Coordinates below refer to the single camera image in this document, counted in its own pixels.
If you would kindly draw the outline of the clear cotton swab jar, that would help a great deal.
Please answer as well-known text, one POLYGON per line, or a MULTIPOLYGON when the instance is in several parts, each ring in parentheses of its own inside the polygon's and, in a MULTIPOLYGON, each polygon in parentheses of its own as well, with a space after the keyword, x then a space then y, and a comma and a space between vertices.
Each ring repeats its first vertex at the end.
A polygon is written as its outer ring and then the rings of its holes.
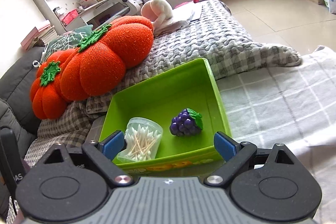
POLYGON ((127 124, 126 148, 117 155, 120 162, 154 160, 163 135, 163 128, 146 118, 134 117, 127 124))

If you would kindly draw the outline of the purple toy grape bunch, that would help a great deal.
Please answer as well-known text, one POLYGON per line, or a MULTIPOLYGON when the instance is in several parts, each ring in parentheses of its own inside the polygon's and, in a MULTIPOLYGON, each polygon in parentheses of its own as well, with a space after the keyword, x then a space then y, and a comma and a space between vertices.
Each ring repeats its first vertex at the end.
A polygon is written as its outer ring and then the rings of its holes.
POLYGON ((176 117, 173 117, 169 130, 174 136, 197 135, 203 130, 202 115, 190 108, 183 109, 176 117))

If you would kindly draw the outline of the dark grey sofa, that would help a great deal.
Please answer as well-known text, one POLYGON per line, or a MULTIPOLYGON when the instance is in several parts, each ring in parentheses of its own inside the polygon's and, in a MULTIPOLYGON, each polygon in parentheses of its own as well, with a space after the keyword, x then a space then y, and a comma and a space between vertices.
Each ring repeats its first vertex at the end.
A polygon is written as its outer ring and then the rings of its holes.
POLYGON ((37 138, 38 119, 30 101, 30 88, 35 80, 43 47, 34 47, 18 59, 1 77, 1 126, 13 130, 20 156, 25 157, 31 143, 37 138))

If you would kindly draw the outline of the green plastic bin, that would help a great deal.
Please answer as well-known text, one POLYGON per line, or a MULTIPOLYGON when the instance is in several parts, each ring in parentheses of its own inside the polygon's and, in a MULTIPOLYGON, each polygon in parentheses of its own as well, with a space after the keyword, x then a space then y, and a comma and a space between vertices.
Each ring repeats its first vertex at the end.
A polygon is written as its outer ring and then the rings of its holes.
POLYGON ((221 94, 210 64, 196 59, 116 93, 110 102, 100 140, 125 131, 131 118, 147 118, 163 129, 157 155, 144 162, 113 163, 129 173, 158 173, 201 166, 222 157, 214 148, 214 134, 230 134, 221 94), (173 136, 171 120, 190 108, 201 113, 203 130, 195 136, 173 136))

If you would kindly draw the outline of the small orange pumpkin cushion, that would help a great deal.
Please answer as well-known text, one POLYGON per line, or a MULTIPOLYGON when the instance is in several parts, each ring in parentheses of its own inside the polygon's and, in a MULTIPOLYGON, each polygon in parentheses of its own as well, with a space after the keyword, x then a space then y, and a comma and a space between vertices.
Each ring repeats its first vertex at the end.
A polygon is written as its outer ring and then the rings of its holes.
POLYGON ((65 61, 75 49, 57 51, 39 67, 31 85, 30 100, 35 116, 43 119, 58 119, 66 110, 69 100, 60 90, 60 80, 65 61))

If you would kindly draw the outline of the large orange pumpkin cushion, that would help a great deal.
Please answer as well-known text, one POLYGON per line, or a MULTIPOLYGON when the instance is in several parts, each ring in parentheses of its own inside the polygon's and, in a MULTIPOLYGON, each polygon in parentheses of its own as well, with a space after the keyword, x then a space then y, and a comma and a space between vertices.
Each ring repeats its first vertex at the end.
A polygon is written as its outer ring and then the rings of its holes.
POLYGON ((62 94, 81 101, 111 91, 147 57, 153 42, 153 25, 143 16, 123 16, 93 31, 63 65, 62 94))

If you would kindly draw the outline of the grey checked blanket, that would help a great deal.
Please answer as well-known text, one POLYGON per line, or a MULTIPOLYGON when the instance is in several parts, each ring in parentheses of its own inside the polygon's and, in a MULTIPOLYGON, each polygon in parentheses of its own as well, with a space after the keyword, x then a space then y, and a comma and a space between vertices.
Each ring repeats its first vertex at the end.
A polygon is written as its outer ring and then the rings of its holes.
POLYGON ((200 19, 155 38, 147 58, 128 71, 115 89, 71 103, 59 119, 41 121, 37 138, 23 158, 28 165, 34 165, 54 143, 68 147, 83 144, 94 120, 107 112, 116 92, 194 59, 207 59, 218 80, 254 69, 301 64, 300 54, 291 47, 253 41, 225 3, 210 0, 201 4, 200 19))

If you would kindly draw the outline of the teal leaf pattern pillow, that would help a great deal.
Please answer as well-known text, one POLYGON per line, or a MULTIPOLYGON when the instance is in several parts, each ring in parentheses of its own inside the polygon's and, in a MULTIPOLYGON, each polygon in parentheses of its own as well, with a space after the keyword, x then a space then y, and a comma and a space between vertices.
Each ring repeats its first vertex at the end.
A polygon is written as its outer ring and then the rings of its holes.
POLYGON ((86 25, 68 31, 49 42, 42 52, 40 63, 45 62, 53 53, 57 51, 76 48, 83 38, 86 38, 92 33, 93 25, 86 25))

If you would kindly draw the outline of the stack of pink books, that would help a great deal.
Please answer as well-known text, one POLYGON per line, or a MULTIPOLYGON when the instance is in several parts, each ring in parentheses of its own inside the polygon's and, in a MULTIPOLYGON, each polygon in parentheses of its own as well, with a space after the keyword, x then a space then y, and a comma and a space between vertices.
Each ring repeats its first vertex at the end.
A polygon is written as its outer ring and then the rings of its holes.
POLYGON ((53 39, 56 39, 58 34, 55 27, 50 23, 49 20, 39 23, 34 26, 29 34, 22 40, 21 47, 28 51, 32 47, 42 47, 46 46, 53 39))

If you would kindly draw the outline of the white paper on bed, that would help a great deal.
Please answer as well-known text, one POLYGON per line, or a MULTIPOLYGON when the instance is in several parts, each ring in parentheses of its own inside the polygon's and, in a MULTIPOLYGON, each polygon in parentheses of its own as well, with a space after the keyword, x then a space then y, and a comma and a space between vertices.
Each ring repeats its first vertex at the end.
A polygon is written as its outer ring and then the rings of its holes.
POLYGON ((199 3, 189 2, 185 5, 173 9, 173 16, 178 20, 193 21, 201 18, 203 5, 199 3))

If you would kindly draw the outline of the pink white plush toy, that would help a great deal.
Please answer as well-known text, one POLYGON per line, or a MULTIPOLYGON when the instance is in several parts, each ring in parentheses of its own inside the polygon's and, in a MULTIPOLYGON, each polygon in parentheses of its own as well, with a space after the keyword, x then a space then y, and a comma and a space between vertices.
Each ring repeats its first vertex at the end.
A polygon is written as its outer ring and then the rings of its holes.
POLYGON ((149 0, 141 8, 141 15, 152 22, 154 36, 174 32, 190 22, 173 16, 173 8, 167 0, 149 0))

